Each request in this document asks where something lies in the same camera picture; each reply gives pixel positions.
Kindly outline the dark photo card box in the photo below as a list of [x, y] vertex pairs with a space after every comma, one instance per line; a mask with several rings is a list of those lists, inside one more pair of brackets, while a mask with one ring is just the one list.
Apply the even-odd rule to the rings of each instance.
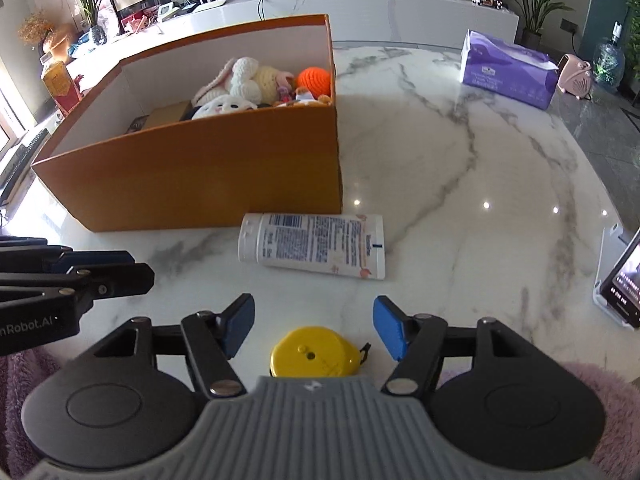
[[140, 117], [134, 118], [134, 120], [131, 122], [131, 124], [127, 128], [126, 133], [134, 133], [134, 132], [141, 131], [144, 128], [144, 125], [147, 119], [148, 118], [146, 116], [140, 116]]

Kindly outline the tan cardboard box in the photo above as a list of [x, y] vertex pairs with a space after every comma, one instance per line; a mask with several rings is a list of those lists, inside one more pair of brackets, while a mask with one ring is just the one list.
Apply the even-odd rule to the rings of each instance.
[[181, 122], [183, 118], [191, 113], [192, 104], [190, 101], [183, 101], [163, 107], [156, 108], [145, 119], [142, 127], [145, 129], [153, 129]]

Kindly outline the white panda plush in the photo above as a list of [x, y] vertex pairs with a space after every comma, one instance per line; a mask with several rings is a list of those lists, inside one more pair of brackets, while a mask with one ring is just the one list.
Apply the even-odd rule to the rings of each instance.
[[246, 110], [256, 110], [256, 108], [256, 104], [247, 101], [246, 99], [239, 98], [238, 96], [230, 96], [230, 94], [225, 94], [224, 96], [217, 96], [215, 99], [212, 99], [204, 105], [199, 106], [193, 113], [191, 119], [194, 120], [218, 115], [245, 112]]

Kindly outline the white crochet bunny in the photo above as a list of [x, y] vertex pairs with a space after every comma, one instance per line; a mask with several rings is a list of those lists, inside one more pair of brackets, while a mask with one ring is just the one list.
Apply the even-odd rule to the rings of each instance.
[[218, 96], [237, 96], [256, 105], [272, 105], [292, 96], [294, 84], [293, 74], [264, 65], [256, 58], [232, 58], [195, 93], [191, 104], [203, 106]]

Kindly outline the orange crochet fruit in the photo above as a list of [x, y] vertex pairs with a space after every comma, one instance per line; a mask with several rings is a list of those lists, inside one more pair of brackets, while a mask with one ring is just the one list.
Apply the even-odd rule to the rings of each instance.
[[316, 99], [330, 96], [332, 76], [324, 68], [311, 66], [302, 70], [296, 77], [297, 88], [308, 90]]

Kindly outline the black keyboard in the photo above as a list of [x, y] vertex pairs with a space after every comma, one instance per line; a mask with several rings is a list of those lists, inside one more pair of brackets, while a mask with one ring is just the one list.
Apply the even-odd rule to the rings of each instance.
[[42, 144], [50, 136], [48, 129], [41, 129], [27, 144], [20, 143], [11, 148], [1, 162], [1, 201], [6, 202], [18, 181], [26, 174]]

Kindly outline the yellow tape measure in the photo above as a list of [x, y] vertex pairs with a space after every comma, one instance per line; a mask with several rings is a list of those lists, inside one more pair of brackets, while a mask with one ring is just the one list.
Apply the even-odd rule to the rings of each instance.
[[326, 327], [296, 328], [272, 348], [269, 371], [273, 377], [285, 378], [354, 376], [370, 349], [370, 342], [357, 348]]

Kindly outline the white lotion tube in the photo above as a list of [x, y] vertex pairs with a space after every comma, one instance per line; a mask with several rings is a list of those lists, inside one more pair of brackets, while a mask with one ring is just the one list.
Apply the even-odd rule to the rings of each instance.
[[378, 214], [246, 214], [238, 257], [288, 270], [382, 281], [383, 218]]

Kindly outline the red orange snack box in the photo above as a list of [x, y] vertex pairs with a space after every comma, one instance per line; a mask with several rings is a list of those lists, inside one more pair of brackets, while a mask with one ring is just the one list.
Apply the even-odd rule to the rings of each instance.
[[41, 80], [64, 117], [80, 103], [81, 93], [63, 62], [49, 61], [44, 64]]

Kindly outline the orange cardboard box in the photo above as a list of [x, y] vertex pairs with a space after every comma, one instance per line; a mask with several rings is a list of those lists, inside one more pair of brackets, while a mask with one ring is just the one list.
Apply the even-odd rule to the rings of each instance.
[[334, 104], [264, 107], [134, 132], [248, 55], [299, 72], [332, 70], [322, 14], [245, 23], [119, 61], [63, 120], [32, 165], [93, 232], [236, 226], [249, 212], [338, 214], [343, 185]]

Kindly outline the phone on stand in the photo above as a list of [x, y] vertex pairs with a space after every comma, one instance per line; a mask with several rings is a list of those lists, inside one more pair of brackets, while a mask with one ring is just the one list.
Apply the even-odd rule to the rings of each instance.
[[592, 300], [616, 323], [639, 329], [639, 232], [620, 224], [603, 230]]

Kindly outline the purple fuzzy sleeve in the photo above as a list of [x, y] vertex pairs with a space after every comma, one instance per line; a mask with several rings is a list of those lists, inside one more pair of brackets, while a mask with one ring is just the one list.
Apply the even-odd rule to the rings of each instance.
[[588, 458], [610, 479], [639, 473], [639, 391], [592, 364], [474, 365], [435, 391], [430, 415], [482, 462], [550, 471]]

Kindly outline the purple tissue pack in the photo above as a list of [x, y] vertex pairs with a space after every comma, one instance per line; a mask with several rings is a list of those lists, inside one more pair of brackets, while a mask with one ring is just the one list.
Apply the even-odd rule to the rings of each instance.
[[459, 75], [462, 84], [546, 110], [558, 79], [558, 66], [548, 54], [475, 30], [466, 32]]

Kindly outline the pink small heater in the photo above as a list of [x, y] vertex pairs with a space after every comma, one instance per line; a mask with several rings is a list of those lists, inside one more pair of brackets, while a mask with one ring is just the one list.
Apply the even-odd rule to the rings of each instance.
[[564, 54], [560, 59], [559, 78], [556, 86], [562, 93], [570, 94], [578, 100], [590, 99], [591, 64], [574, 54]]

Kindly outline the white marble tv cabinet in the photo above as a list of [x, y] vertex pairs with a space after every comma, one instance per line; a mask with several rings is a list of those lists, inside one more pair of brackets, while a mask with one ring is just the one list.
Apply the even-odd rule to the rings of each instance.
[[338, 42], [417, 44], [457, 49], [469, 29], [512, 42], [518, 16], [468, 0], [229, 0], [220, 8], [194, 11], [97, 47], [71, 62], [81, 87], [96, 84], [122, 58], [211, 29], [265, 18], [326, 14]]

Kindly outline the water bottle jug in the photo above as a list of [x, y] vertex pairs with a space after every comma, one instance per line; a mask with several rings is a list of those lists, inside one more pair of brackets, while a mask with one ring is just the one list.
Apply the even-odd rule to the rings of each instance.
[[593, 55], [594, 82], [604, 90], [615, 93], [623, 79], [626, 58], [620, 47], [623, 24], [615, 22], [612, 35], [597, 45]]

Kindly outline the tall corner plant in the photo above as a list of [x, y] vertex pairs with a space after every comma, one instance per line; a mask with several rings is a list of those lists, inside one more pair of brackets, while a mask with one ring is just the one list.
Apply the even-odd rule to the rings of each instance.
[[558, 11], [573, 11], [562, 0], [510, 0], [521, 11], [523, 30], [521, 45], [529, 50], [537, 50], [541, 45], [542, 30], [549, 15]]

